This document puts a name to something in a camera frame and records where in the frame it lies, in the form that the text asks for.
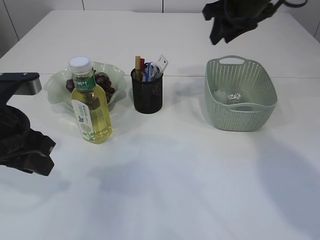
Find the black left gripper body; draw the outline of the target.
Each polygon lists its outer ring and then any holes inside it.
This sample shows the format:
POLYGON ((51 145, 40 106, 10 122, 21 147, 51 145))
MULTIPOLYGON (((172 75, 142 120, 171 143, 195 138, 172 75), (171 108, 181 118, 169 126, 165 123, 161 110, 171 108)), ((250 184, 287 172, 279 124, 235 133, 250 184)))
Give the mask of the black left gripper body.
POLYGON ((39 150, 26 146, 30 134, 30 120, 19 109, 8 105, 15 94, 36 95, 42 89, 37 72, 2 72, 0 74, 0 164, 16 158, 38 154, 39 150))

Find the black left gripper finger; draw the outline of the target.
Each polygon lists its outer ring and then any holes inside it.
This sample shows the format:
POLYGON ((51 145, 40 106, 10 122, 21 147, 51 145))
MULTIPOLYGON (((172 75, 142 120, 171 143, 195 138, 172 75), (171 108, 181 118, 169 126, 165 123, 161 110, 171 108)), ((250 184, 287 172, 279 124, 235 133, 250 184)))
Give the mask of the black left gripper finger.
POLYGON ((0 157, 0 164, 25 173, 48 176, 55 164, 49 155, 39 151, 21 151, 0 157))
POLYGON ((27 149, 44 157, 49 157, 56 143, 40 131, 30 130, 27 136, 27 149))

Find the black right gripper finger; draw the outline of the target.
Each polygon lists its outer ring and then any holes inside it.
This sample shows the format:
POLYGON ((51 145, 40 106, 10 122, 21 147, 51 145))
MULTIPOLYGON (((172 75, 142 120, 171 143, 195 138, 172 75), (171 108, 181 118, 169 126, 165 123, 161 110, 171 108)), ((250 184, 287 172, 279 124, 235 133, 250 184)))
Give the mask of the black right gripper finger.
POLYGON ((215 17, 213 21, 212 30, 209 36, 211 43, 214 46, 217 45, 221 40, 225 38, 225 35, 226 35, 225 20, 222 17, 215 17))
POLYGON ((249 31, 255 30, 258 27, 257 22, 238 22, 230 23, 225 21, 223 23, 223 38, 226 43, 231 42, 240 35, 249 31))

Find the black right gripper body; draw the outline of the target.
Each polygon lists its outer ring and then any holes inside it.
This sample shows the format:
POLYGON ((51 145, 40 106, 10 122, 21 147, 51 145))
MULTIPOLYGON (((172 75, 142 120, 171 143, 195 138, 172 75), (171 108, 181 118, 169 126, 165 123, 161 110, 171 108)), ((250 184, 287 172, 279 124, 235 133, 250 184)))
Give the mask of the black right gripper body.
POLYGON ((274 13, 275 5, 269 0, 218 0, 202 10, 205 20, 214 18, 229 25, 254 25, 274 13))

